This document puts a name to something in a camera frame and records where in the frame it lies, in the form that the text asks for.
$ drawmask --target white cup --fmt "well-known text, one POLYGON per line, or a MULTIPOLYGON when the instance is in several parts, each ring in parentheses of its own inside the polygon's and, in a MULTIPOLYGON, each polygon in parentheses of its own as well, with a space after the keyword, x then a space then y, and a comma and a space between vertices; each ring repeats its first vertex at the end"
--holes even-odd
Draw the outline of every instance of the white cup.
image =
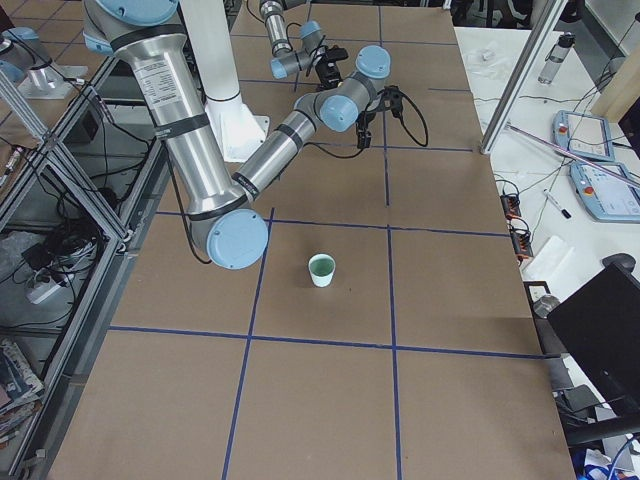
POLYGON ((326 253, 318 253, 309 259, 309 274, 316 287, 326 287, 331 283, 336 271, 336 261, 326 253))

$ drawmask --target white table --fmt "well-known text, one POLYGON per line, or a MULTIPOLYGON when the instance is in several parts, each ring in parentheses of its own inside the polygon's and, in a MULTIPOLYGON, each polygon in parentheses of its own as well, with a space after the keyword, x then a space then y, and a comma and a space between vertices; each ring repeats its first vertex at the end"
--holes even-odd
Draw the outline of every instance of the white table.
MULTIPOLYGON (((476 109, 483 129, 486 128, 497 101, 482 101, 500 97, 507 83, 510 69, 516 64, 528 32, 518 30, 486 30, 479 28, 456 28, 456 35, 467 68, 471 91, 476 100, 476 109), (496 68, 490 78, 477 72, 474 66, 474 51, 490 49, 504 59, 501 68, 496 68)), ((557 35, 547 39, 544 54, 537 59, 521 95, 543 96, 557 100, 580 99, 594 84, 574 50, 569 52, 558 75, 551 85, 542 85, 537 76, 542 70, 544 57, 557 40, 557 35)), ((583 112, 589 100, 583 101, 578 112, 583 112)), ((557 103, 540 99, 520 98, 511 113, 513 125, 539 137, 551 139, 551 123, 558 110, 573 110, 577 102, 557 103)), ((611 125, 613 137, 622 135, 617 124, 611 125)), ((627 143, 626 139, 617 140, 627 143)), ((640 160, 632 150, 615 149, 616 159, 627 165, 630 171, 640 173, 640 160)), ((524 137, 505 132, 491 153, 491 164, 496 174, 513 181, 523 190, 553 172, 562 157, 544 146, 532 143, 524 137)), ((537 223, 545 203, 542 191, 550 188, 554 176, 549 177, 521 196, 523 218, 531 228, 537 223)), ((551 204, 544 209, 540 224, 533 238, 534 253, 539 251, 551 235, 556 235, 574 248, 572 254, 554 271, 549 271, 545 280, 552 293, 564 301, 582 285, 593 278, 603 267, 601 259, 619 252, 626 252, 640 261, 640 224, 600 223, 592 219, 575 194, 568 167, 561 169, 552 189, 554 197, 572 215, 565 219, 551 204)), ((640 268, 634 275, 640 278, 640 268)))

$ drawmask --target computer monitor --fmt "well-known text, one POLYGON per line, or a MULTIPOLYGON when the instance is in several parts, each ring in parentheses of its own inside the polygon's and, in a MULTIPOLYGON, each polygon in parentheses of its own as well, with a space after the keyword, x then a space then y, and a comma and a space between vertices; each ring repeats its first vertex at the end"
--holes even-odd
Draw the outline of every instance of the computer monitor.
POLYGON ((613 411, 640 412, 640 282, 612 263, 548 319, 613 411))

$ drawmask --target blue joint cap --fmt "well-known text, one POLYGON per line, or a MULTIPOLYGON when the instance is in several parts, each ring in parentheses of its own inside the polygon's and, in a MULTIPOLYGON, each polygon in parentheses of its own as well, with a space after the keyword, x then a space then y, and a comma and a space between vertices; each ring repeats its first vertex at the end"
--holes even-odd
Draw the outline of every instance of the blue joint cap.
POLYGON ((178 0, 96 0, 118 20, 140 27, 153 27, 169 20, 178 9, 178 0))
POLYGON ((25 42, 29 40, 38 40, 40 38, 35 30, 29 27, 10 28, 9 30, 2 32, 2 35, 8 40, 15 40, 16 38, 19 38, 25 42))
POLYGON ((101 55, 113 55, 113 48, 111 48, 110 43, 100 40, 99 38, 92 37, 91 35, 87 35, 85 32, 82 32, 82 34, 84 35, 84 43, 89 50, 101 55))
POLYGON ((271 73, 273 73, 273 78, 286 78, 287 69, 284 68, 282 62, 277 58, 271 59, 271 73))
POLYGON ((269 231, 262 217, 242 208, 213 224, 207 235, 207 255, 220 267, 240 270, 262 256, 268 241, 269 231))
POLYGON ((24 72, 13 63, 5 62, 3 60, 0 60, 0 70, 2 70, 2 73, 4 73, 12 82, 19 82, 25 77, 24 72))
POLYGON ((318 30, 320 30, 320 24, 315 20, 310 20, 300 27, 300 38, 308 37, 318 30))
POLYGON ((356 102, 344 95, 327 98, 320 107, 320 120, 335 132, 344 132, 358 119, 356 102))
POLYGON ((387 78, 391 72, 391 57, 384 48, 368 45, 358 53, 356 68, 369 78, 387 78))

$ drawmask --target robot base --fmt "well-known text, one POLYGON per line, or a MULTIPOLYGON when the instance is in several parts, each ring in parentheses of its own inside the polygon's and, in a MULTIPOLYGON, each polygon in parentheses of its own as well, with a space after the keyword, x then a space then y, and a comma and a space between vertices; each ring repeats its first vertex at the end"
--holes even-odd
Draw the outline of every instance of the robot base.
MULTIPOLYGON (((57 70, 60 71, 66 78, 78 78, 86 75, 87 67, 76 66, 58 66, 57 70)), ((63 100, 73 90, 73 85, 69 82, 61 82, 56 88, 52 90, 40 90, 38 89, 31 79, 27 76, 18 90, 25 98, 33 98, 37 100, 63 100)))
POLYGON ((253 115, 243 103, 226 103, 207 101, 205 111, 225 162, 244 163, 264 143, 269 117, 253 115))

